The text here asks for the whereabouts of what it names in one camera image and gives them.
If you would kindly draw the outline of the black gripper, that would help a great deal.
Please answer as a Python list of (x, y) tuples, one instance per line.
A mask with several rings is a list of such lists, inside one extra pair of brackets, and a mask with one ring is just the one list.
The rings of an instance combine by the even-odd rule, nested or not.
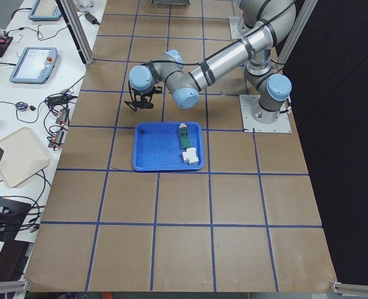
[(161, 87), (153, 87), (149, 92), (141, 92), (136, 89), (132, 89), (134, 92), (134, 99), (132, 101), (124, 101), (124, 103), (133, 111), (139, 109), (152, 109), (154, 104), (152, 103), (152, 97), (154, 94), (161, 94)]

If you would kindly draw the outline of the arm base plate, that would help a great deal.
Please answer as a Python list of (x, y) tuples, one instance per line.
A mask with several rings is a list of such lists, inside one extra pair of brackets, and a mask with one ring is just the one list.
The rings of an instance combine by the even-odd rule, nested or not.
[(240, 38), (244, 34), (244, 23), (242, 17), (231, 16), (228, 18), (230, 36), (232, 40)]
[(246, 133), (292, 133), (283, 102), (280, 109), (267, 112), (259, 105), (259, 95), (240, 95), (243, 131)]

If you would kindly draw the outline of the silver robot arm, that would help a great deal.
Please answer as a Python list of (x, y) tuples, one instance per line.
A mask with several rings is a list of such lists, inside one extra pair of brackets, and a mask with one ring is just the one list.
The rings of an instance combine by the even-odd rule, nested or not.
[(295, 18), (294, 1), (239, 1), (243, 24), (249, 32), (226, 47), (194, 64), (184, 72), (186, 65), (175, 50), (164, 52), (159, 58), (134, 66), (128, 77), (133, 111), (152, 109), (152, 97), (162, 92), (163, 82), (176, 104), (189, 109), (199, 101), (199, 92), (212, 86), (219, 78), (237, 66), (248, 63), (251, 76), (262, 76), (271, 70), (271, 59), (263, 57), (290, 32)]

